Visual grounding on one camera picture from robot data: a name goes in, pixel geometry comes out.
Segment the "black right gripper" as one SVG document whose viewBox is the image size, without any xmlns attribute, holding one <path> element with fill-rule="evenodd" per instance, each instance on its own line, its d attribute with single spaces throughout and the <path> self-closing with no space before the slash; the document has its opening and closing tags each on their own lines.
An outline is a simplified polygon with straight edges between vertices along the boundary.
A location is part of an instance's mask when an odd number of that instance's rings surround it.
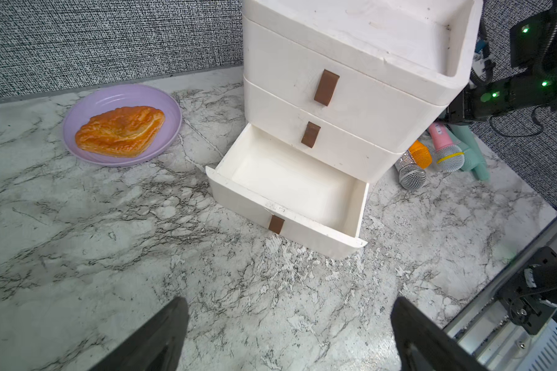
<svg viewBox="0 0 557 371">
<path fill-rule="evenodd" d="M 447 108 L 447 122 L 466 125 L 505 114 L 505 79 L 475 88 L 466 87 Z"/>
</svg>

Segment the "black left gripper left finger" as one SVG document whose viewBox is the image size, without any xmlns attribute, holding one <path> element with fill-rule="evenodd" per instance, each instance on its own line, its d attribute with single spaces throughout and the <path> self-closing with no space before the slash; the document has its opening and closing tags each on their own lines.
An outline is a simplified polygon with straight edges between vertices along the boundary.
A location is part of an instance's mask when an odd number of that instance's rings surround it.
<svg viewBox="0 0 557 371">
<path fill-rule="evenodd" d="M 175 371 L 189 318 L 187 300 L 174 298 L 92 369 Z"/>
</svg>

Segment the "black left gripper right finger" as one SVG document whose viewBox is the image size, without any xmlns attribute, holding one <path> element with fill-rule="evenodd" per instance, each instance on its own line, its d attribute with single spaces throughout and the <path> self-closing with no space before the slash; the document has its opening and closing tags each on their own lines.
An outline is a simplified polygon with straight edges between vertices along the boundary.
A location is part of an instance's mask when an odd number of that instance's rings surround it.
<svg viewBox="0 0 557 371">
<path fill-rule="evenodd" d="M 405 297 L 394 302 L 390 321 L 402 370 L 486 371 Z"/>
</svg>

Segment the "mint green tube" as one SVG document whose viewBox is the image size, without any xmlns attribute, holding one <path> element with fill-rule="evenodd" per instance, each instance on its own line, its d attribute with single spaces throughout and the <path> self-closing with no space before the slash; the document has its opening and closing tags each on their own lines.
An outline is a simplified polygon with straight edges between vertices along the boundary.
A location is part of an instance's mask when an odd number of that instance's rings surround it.
<svg viewBox="0 0 557 371">
<path fill-rule="evenodd" d="M 486 182 L 490 178 L 488 166 L 475 136 L 468 125 L 449 125 L 448 133 L 452 141 L 463 151 L 465 163 L 463 172 L 472 173 L 477 180 Z"/>
</svg>

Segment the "pink microphone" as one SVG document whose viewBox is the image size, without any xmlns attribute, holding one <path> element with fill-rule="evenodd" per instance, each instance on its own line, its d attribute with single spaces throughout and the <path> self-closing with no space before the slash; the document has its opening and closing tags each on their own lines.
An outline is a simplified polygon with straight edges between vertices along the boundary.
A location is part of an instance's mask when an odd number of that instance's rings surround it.
<svg viewBox="0 0 557 371">
<path fill-rule="evenodd" d="M 434 122 L 428 132 L 434 144 L 434 160 L 440 170 L 446 173 L 458 171 L 465 163 L 465 153 L 451 140 L 445 126 Z"/>
</svg>

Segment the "orange microphone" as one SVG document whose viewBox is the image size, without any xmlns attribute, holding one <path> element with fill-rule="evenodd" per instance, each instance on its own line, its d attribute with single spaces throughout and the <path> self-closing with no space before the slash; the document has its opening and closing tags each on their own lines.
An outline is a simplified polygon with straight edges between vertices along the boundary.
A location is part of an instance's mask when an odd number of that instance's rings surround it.
<svg viewBox="0 0 557 371">
<path fill-rule="evenodd" d="M 414 162 L 422 169 L 428 168 L 433 162 L 429 148 L 419 140 L 415 141 L 408 151 Z"/>
</svg>

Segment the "glittery silver microphone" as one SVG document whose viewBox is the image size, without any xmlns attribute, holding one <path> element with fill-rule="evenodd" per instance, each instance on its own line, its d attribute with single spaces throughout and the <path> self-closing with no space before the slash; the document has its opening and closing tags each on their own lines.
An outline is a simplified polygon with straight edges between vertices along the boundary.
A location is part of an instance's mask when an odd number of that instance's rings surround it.
<svg viewBox="0 0 557 371">
<path fill-rule="evenodd" d="M 414 161 L 411 153 L 405 151 L 394 164 L 398 171 L 400 185 L 408 191 L 414 191 L 424 186 L 427 180 L 426 172 Z"/>
</svg>

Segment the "white bottom drawer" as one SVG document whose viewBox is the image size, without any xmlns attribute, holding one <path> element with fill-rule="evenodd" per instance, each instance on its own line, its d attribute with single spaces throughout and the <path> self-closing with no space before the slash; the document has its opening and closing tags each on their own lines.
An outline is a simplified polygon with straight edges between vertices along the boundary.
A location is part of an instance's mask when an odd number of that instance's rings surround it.
<svg viewBox="0 0 557 371">
<path fill-rule="evenodd" d="M 206 168 L 223 207 L 332 259 L 363 250 L 369 185 L 247 125 L 216 168 Z"/>
</svg>

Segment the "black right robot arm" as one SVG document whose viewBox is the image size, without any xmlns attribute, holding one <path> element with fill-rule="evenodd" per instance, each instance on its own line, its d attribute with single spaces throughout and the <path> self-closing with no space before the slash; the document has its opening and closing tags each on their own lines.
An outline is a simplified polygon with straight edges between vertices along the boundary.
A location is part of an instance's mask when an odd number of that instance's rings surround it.
<svg viewBox="0 0 557 371">
<path fill-rule="evenodd" d="M 511 65 L 522 72 L 474 89 L 448 106 L 448 124 L 485 122 L 524 108 L 557 110 L 557 1 L 510 29 Z"/>
</svg>

